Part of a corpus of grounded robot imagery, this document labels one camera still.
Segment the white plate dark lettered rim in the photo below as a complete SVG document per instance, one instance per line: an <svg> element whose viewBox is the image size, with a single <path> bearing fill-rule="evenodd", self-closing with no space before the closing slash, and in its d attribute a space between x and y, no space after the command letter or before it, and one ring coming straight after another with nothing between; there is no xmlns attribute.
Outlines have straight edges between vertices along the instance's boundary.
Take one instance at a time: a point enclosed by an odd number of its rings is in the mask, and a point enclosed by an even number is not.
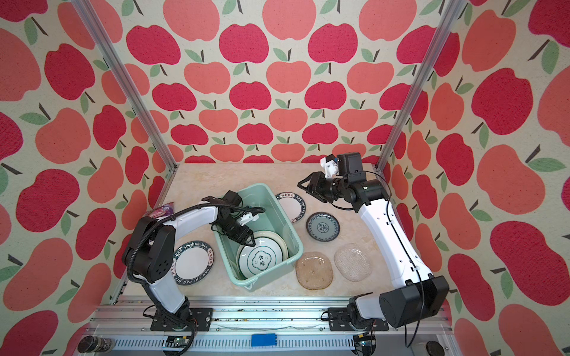
<svg viewBox="0 0 570 356"><path fill-rule="evenodd" d="M306 214L306 203L298 194L293 192L281 192L276 194L276 199L279 201L291 223L300 221Z"/></svg>

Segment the dark round cap left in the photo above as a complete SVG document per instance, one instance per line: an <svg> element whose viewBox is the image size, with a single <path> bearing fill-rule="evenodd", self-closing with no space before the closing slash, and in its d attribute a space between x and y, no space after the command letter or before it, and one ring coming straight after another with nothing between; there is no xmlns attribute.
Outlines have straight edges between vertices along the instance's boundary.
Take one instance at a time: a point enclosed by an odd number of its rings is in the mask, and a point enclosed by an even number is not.
<svg viewBox="0 0 570 356"><path fill-rule="evenodd" d="M78 353L107 353L114 347L114 341L111 338L102 338L99 336L88 335L81 339L77 345Z"/></svg>

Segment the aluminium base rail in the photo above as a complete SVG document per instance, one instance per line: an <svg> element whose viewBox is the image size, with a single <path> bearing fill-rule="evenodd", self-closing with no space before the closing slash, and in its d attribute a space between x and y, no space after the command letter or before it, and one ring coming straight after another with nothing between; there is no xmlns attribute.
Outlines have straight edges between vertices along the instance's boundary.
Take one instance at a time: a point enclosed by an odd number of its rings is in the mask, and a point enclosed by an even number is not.
<svg viewBox="0 0 570 356"><path fill-rule="evenodd" d="M448 325L446 309L421 323L419 328L393 328L384 320L368 330L356 331L348 321L343 299L303 301L199 301L193 315L197 332L176 331L171 323L155 316L154 308L141 301L102 308L94 319L79 329L71 342L72 355L112 355L115 352L155 352L159 355L231 353L274 355L297 352L313 355L348 352L349 355L427 355L425 344L439 342L445 355L461 355ZM251 347L254 334L275 333L276 347ZM78 353L77 345L88 335L111 338L114 347L107 353Z"/></svg>

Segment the blue block on rail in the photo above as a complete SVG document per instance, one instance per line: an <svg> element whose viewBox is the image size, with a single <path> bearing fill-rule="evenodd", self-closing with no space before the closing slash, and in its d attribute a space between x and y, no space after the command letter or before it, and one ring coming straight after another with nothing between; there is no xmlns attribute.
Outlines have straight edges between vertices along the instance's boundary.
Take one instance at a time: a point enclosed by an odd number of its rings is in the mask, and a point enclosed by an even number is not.
<svg viewBox="0 0 570 356"><path fill-rule="evenodd" d="M278 345L278 336L275 333L270 334L254 334L251 337L251 347L276 347Z"/></svg>

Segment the left aluminium frame post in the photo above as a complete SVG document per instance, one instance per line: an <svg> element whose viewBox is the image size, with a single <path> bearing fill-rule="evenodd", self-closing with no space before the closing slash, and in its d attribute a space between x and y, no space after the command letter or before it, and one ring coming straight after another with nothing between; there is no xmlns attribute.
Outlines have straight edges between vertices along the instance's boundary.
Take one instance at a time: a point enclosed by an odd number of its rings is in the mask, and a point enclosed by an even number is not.
<svg viewBox="0 0 570 356"><path fill-rule="evenodd" d="M98 46L103 59L107 61L117 83L126 95L126 98L135 114L140 119L142 126L152 141L152 144L160 154L163 162L166 164L167 171L175 172L178 168L178 164L175 162L174 156L163 139L162 133L160 133L153 116L145 106L134 80L114 49L114 44L105 31L103 23L99 20L93 5L90 1L84 0L72 1L71 3L76 9L91 38Z"/></svg>

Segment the mint green plastic bin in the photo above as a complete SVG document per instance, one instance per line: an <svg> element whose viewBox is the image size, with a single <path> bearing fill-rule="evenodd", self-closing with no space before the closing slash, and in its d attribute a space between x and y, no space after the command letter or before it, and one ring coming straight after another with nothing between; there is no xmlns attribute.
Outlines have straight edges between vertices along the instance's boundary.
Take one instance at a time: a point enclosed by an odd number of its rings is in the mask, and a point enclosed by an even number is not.
<svg viewBox="0 0 570 356"><path fill-rule="evenodd" d="M285 240L289 251L289 257L284 259L283 256L283 261L277 266L254 277L246 278L239 272L237 256L228 255L228 237L215 232L215 239L220 249L221 259L224 262L231 282L251 292L293 271L296 262L304 253L304 246L279 201L267 185L263 183L251 185L239 191L238 194L242 197L244 206L261 207L265 209L265 212L259 215L258 220L249 222L246 226L250 228L253 233L263 230L275 232ZM255 242L255 246L278 245L276 241L266 237L255 238Z"/></svg>

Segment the small blue patterned plate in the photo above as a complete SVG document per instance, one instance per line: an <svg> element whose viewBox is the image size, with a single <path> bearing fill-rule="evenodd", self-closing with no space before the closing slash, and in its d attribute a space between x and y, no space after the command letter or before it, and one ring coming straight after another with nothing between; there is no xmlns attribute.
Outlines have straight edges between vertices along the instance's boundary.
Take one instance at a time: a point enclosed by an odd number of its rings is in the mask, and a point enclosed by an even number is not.
<svg viewBox="0 0 570 356"><path fill-rule="evenodd" d="M326 212L316 212L309 216L306 229L314 240L328 243L340 235L341 226L333 215Z"/></svg>

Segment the dark round object right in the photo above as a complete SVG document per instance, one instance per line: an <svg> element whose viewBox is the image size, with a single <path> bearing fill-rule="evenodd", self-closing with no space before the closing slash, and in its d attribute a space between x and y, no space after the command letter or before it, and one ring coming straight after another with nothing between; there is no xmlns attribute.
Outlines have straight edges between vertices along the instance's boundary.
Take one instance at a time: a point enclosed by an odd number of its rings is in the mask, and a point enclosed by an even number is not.
<svg viewBox="0 0 570 356"><path fill-rule="evenodd" d="M445 356L444 347L436 341L428 341L425 344L425 350L428 356Z"/></svg>

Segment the clear glass square plate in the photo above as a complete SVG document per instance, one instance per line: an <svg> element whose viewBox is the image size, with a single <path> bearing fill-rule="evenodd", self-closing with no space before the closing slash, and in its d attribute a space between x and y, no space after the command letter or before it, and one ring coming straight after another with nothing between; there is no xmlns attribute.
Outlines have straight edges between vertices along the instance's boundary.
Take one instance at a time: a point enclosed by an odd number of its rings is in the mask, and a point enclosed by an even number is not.
<svg viewBox="0 0 570 356"><path fill-rule="evenodd" d="M335 252L334 262L341 275L351 282L362 281L372 273L370 258L354 243L339 248Z"/></svg>

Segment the purple Fox's candy bag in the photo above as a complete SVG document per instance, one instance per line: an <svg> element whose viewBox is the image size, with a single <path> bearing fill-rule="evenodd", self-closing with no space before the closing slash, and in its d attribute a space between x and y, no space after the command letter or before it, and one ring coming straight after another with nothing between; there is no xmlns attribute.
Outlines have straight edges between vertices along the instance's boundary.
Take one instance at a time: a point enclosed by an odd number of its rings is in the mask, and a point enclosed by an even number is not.
<svg viewBox="0 0 570 356"><path fill-rule="evenodd" d="M145 215L153 219L158 219L161 217L171 216L173 213L175 213L175 204L173 202L169 202L147 212Z"/></svg>

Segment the cream plate with flower sprig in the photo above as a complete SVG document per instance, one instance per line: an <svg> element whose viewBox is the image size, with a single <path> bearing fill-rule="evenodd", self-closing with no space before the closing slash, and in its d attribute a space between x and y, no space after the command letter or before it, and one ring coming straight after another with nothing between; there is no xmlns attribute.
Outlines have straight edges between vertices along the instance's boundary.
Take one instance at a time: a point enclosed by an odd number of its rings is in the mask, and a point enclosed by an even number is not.
<svg viewBox="0 0 570 356"><path fill-rule="evenodd" d="M263 231L256 231L254 233L254 238L259 238L259 237L266 237L266 238L270 238L271 240L276 241L277 244L279 244L284 259L287 259L289 257L289 251L288 251L288 247L285 243L285 240L278 234L276 234L273 231L267 231L267 230L263 230Z"/></svg>

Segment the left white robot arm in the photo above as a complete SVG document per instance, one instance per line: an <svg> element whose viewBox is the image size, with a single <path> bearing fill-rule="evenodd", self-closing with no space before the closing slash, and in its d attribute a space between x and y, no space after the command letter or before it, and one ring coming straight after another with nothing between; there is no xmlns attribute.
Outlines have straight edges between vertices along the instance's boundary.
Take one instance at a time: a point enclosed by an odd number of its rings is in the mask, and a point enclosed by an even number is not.
<svg viewBox="0 0 570 356"><path fill-rule="evenodd" d="M127 277L143 287L160 315L176 329L189 330L196 325L189 300L180 292L171 273L176 240L203 225L219 222L226 224L222 230L240 235L246 224L265 211L260 207L245 208L214 200L161 219L143 217L123 255Z"/></svg>

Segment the amber glass square plate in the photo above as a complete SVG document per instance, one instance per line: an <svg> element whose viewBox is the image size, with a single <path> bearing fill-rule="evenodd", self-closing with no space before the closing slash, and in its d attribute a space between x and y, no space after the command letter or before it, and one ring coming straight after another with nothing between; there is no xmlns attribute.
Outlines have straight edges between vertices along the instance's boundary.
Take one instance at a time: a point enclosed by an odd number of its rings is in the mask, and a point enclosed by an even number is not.
<svg viewBox="0 0 570 356"><path fill-rule="evenodd" d="M296 278L308 290L326 289L333 281L330 259L321 252L307 252L295 264Z"/></svg>

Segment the white plate teal cloud outline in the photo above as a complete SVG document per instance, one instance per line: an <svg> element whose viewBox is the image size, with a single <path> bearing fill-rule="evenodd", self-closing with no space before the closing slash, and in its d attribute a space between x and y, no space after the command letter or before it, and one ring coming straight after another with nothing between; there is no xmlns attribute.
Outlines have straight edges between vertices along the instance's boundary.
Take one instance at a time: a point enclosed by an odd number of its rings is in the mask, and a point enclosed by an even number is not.
<svg viewBox="0 0 570 356"><path fill-rule="evenodd" d="M244 246L237 253L239 272L251 278L269 271L283 261L283 253L279 245Z"/></svg>

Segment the aluminium frame post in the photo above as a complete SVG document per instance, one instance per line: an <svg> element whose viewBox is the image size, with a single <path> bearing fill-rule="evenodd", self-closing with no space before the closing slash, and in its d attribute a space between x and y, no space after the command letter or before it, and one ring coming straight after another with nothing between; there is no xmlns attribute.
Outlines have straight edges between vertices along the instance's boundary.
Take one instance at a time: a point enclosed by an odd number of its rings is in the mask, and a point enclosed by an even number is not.
<svg viewBox="0 0 570 356"><path fill-rule="evenodd" d="M175 162L174 156L163 139L162 133L160 133L153 116L145 106L134 80L114 49L114 44L105 31L103 23L99 20L93 5L90 1L84 0L72 1L71 3L76 9L91 38L98 46L103 59L107 61L117 83L126 95L126 98L135 114L140 119L142 126L152 141L152 144L160 154L163 162L166 164L167 171L175 172L178 168L178 164Z"/></svg>
<svg viewBox="0 0 570 356"><path fill-rule="evenodd" d="M376 165L376 173L381 174L383 172L386 163L393 154L405 123L409 118L411 118L411 111L414 109L418 101L423 90L423 86L428 81L430 75L435 74L435 70L433 69L434 65L439 58L458 17L460 16L460 12L467 3L468 2L464 0L446 1L447 7L443 10L442 17L436 27L430 44L427 47L424 59L420 63L417 73L414 76L414 81L411 84L411 88L402 105L402 109L396 115L396 121L393 124L393 128L387 142L384 144L381 157Z"/></svg>

